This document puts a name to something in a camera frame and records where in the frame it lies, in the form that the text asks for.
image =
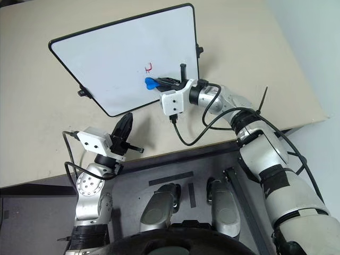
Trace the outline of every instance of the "table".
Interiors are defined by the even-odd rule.
[[[34,0],[0,9],[0,187],[64,174],[68,155],[62,130],[95,126],[110,132],[120,119],[77,95],[78,84],[49,52],[48,42],[184,2]],[[282,130],[327,118],[264,1],[191,3],[197,41],[205,50],[199,59],[201,78],[228,86],[255,108],[268,86],[262,114]],[[201,132],[202,112],[191,106],[179,116],[184,139],[191,141]],[[133,111],[133,116],[128,141],[145,151],[130,151],[128,160],[188,149],[158,103]],[[233,139],[233,132],[211,130],[193,147]],[[80,144],[72,141],[71,146],[79,159]]]

